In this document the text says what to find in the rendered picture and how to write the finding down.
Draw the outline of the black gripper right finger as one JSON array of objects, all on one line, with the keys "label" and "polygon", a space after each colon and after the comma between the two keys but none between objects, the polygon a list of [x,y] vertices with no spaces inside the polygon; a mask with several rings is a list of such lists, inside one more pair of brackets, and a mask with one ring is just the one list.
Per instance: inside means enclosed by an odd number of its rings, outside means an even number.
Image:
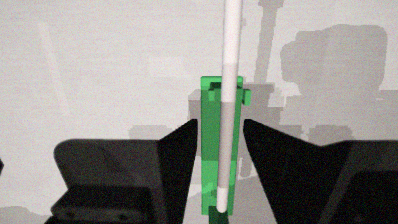
[{"label": "black gripper right finger", "polygon": [[398,171],[398,140],[320,146],[252,119],[243,133],[277,224],[329,224],[357,172]]}]

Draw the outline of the white tapered pin with red cap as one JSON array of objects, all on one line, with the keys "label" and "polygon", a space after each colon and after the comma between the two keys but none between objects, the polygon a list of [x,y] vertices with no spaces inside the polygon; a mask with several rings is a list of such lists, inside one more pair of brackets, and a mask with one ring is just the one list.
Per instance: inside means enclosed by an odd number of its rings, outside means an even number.
[{"label": "white tapered pin with red cap", "polygon": [[241,42],[241,16],[243,0],[225,0],[217,210],[224,213],[228,207],[232,143],[234,131],[238,66]]}]

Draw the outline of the green l-shaped bracket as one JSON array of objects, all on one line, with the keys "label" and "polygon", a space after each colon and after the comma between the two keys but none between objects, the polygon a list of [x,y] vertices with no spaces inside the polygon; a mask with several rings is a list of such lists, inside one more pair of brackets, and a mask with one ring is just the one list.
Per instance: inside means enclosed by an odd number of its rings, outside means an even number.
[{"label": "green l-shaped bracket", "polygon": [[209,224],[229,224],[228,216],[233,215],[241,103],[250,106],[252,93],[250,89],[243,89],[243,77],[238,76],[228,207],[226,212],[220,213],[216,204],[221,80],[222,76],[201,77],[201,201],[202,215],[209,215]]}]

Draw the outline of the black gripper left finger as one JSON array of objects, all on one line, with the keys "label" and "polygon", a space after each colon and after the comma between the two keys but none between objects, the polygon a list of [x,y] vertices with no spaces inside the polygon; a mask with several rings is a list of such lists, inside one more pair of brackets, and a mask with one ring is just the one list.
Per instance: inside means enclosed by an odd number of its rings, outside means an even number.
[{"label": "black gripper left finger", "polygon": [[145,186],[157,224],[182,224],[197,151],[198,120],[160,140],[79,139],[56,145],[53,157],[68,188]]}]

